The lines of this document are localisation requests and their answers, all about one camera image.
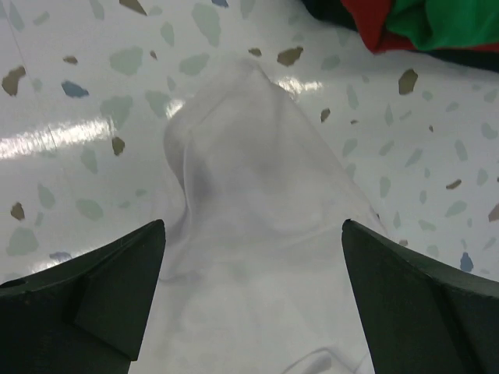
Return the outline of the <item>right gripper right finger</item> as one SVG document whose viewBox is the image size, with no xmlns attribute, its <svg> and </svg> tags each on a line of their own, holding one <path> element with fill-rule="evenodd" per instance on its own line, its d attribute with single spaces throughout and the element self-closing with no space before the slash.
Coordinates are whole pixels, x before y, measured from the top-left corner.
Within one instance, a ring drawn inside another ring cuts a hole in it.
<svg viewBox="0 0 499 374">
<path fill-rule="evenodd" d="M 342 248 L 377 373 L 496 373 L 498 283 L 347 220 Z"/>
</svg>

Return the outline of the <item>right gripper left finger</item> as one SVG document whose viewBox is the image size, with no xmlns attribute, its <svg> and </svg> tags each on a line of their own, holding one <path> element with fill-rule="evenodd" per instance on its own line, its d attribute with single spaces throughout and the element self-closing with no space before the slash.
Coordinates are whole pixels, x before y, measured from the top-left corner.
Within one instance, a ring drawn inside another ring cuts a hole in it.
<svg viewBox="0 0 499 374">
<path fill-rule="evenodd" d="M 156 220 L 1 286 L 1 371 L 127 373 L 138 359 L 165 251 Z"/>
</svg>

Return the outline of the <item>white t shirt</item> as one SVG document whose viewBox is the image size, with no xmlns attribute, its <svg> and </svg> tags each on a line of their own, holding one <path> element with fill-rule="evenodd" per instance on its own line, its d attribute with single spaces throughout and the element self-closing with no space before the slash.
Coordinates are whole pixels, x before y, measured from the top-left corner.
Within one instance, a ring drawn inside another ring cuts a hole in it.
<svg viewBox="0 0 499 374">
<path fill-rule="evenodd" d="M 259 65 L 224 67 L 168 121 L 166 248 L 134 373 L 372 373 L 342 225 L 384 227 Z"/>
</svg>

